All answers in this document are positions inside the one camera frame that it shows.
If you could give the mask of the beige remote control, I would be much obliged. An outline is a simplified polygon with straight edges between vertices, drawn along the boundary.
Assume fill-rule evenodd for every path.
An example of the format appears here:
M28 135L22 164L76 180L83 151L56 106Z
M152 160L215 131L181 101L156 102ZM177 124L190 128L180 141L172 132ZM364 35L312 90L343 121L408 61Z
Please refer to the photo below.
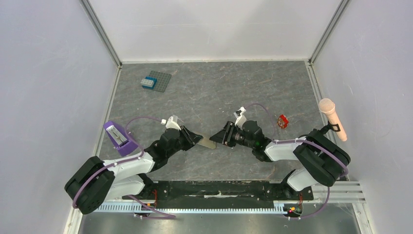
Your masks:
M209 149L216 149L216 142L209 140L208 137L202 138L197 144Z

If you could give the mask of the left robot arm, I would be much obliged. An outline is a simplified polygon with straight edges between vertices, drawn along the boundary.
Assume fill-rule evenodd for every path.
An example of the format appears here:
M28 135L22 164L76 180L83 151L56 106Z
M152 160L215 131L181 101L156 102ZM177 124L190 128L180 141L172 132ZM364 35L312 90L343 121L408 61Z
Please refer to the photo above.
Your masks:
M84 215L117 197L137 195L147 199L153 192L147 173L165 166L175 153L191 149L202 139L202 135L185 126L167 128L159 140L135 155L116 160L101 160L97 156L87 159L64 190L72 199L72 206Z

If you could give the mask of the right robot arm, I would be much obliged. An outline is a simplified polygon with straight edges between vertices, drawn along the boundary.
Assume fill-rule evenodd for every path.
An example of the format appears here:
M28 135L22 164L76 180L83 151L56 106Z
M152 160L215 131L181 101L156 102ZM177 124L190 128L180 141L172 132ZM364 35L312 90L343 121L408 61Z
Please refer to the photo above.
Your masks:
M256 121L248 120L242 126L229 121L210 140L228 147L248 147L261 162L299 161L302 168L288 174L281 186L282 195L294 199L304 188L315 184L331 187L348 174L350 156L325 136L331 128L326 125L296 139L274 140L264 135Z

